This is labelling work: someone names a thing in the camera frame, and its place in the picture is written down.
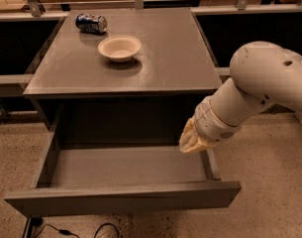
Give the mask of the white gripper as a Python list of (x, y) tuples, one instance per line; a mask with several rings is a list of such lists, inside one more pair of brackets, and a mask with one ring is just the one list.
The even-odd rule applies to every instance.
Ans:
[(214, 144), (234, 136), (240, 126), (230, 126), (214, 113), (210, 97), (205, 97), (195, 108), (192, 118), (189, 118), (179, 139), (182, 153), (199, 153), (211, 149)]

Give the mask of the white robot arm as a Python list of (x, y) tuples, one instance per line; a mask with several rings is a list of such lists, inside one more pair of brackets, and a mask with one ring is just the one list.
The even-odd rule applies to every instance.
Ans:
[(232, 56), (230, 77), (196, 106), (179, 139), (180, 151), (211, 149), (275, 104), (302, 114), (302, 56), (269, 42), (248, 43)]

